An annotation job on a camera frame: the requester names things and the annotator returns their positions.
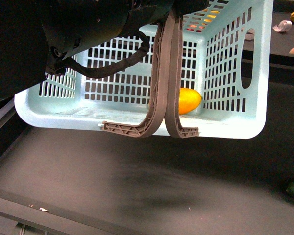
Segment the white object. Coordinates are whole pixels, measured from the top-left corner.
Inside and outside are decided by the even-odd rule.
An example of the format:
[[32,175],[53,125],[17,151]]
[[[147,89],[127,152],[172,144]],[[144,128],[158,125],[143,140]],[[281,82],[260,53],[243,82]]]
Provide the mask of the white object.
[[276,25],[272,29],[276,32],[287,32],[291,29],[291,27],[292,27],[292,21],[284,20],[284,21],[281,21],[279,25]]

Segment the orange fruit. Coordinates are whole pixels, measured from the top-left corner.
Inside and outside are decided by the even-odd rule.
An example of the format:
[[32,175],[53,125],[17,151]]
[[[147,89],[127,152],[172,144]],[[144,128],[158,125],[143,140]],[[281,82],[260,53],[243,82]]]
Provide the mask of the orange fruit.
[[180,100],[179,100],[179,114],[186,114],[195,108],[197,108],[201,103],[201,95],[198,91],[189,88],[180,89]]

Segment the plastic basket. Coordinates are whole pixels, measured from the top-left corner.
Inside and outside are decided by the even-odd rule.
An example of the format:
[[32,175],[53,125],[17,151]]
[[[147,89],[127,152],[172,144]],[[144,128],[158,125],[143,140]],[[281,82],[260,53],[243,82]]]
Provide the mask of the plastic basket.
[[[210,0],[209,7],[185,15],[181,87],[201,93],[194,111],[180,116],[182,125],[199,128],[199,136],[248,139],[266,120],[273,0]],[[245,35],[255,30],[252,80],[243,88],[241,56]],[[157,27],[141,29],[153,44]],[[139,47],[134,37],[116,38],[74,58],[100,67],[128,57]],[[69,69],[66,76],[15,95],[20,117],[30,125],[100,131],[103,122],[138,125],[148,111],[152,49],[141,63],[102,80]],[[163,123],[156,135],[169,135]]]

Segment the black cable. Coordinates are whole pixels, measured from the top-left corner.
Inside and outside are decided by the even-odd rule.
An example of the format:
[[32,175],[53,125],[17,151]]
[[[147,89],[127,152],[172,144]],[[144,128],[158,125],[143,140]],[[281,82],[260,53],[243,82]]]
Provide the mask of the black cable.
[[63,67],[69,67],[76,72],[89,77],[89,78],[105,78],[111,75],[114,75],[120,71],[125,70],[128,67],[131,67],[138,62],[142,61],[142,59],[147,55],[150,49],[150,43],[148,37],[138,31],[134,36],[138,36],[141,40],[141,47],[131,56],[129,56],[126,59],[123,59],[117,63],[105,66],[105,67],[100,67],[100,68],[87,68],[79,64],[77,61],[75,61],[73,58],[69,57],[66,58],[60,62],[58,62],[55,67],[56,69],[60,69]]

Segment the basket handle hole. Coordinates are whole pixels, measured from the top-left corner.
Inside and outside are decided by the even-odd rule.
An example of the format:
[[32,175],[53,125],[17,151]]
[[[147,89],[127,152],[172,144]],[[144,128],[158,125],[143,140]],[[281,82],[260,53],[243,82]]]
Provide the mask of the basket handle hole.
[[249,29],[245,34],[242,33],[242,36],[245,37],[243,49],[242,49],[242,60],[241,62],[241,82],[242,87],[247,89],[250,87],[252,82],[252,72],[253,72],[253,60],[254,60],[254,50],[255,50],[255,30]]

